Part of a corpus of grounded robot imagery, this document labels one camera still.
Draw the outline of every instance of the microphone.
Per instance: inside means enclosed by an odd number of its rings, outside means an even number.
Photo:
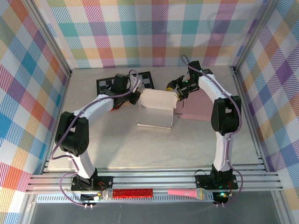
[[[196,189],[168,189],[169,195],[178,195],[186,197],[195,197],[199,200],[205,200],[208,198],[207,190],[203,188]]]

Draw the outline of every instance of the checkered fabric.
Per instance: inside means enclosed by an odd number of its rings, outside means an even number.
[[[67,76],[21,0],[0,1],[0,224],[41,167]]]
[[[299,0],[281,0],[241,69],[263,152],[299,223]]]
[[[203,65],[232,65],[267,2],[35,1],[74,68],[180,66],[182,54]]]

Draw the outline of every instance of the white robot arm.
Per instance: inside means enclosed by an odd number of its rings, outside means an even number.
[[[211,70],[203,70],[199,61],[190,62],[188,67],[190,78],[185,80],[184,76],[181,76],[176,80],[172,80],[168,83],[166,89],[176,89],[179,99],[183,100],[188,98],[189,93],[201,88],[214,103],[211,124],[217,139],[216,156],[210,176],[195,176],[197,183],[199,183],[197,187],[204,189],[237,189],[238,186],[236,185],[230,160],[232,142],[235,137],[233,134],[238,130],[240,123],[238,112],[241,115],[241,99],[239,96],[232,96],[225,91],[217,82]],[[231,100],[234,101],[238,108],[233,105]]]
[[[125,101],[136,104],[140,97],[137,89],[141,84],[142,81],[132,75],[116,74],[109,90],[102,91],[87,106],[72,113],[61,114],[55,142],[67,154],[67,157],[71,158],[77,169],[77,175],[73,177],[75,181],[72,190],[97,190],[100,182],[104,182],[108,188],[111,185],[109,183],[112,182],[113,177],[104,179],[98,177],[97,169],[88,155],[89,124],[113,108],[118,108]]]

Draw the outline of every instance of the box flap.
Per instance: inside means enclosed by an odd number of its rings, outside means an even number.
[[[172,126],[173,109],[163,110],[140,106],[137,125],[170,129]]]
[[[173,110],[177,107],[175,92],[145,89],[139,98],[139,104],[147,108]]]

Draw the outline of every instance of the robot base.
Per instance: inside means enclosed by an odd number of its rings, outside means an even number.
[[[221,181],[221,182],[213,181],[211,175],[196,175],[195,181],[196,181],[196,188],[203,188],[206,190],[238,189],[238,183],[235,175],[232,175],[229,181]]]
[[[98,176],[98,172],[92,175],[91,178],[85,179],[79,175],[74,175],[71,179],[72,191],[103,191],[107,188],[112,188],[112,176]]]

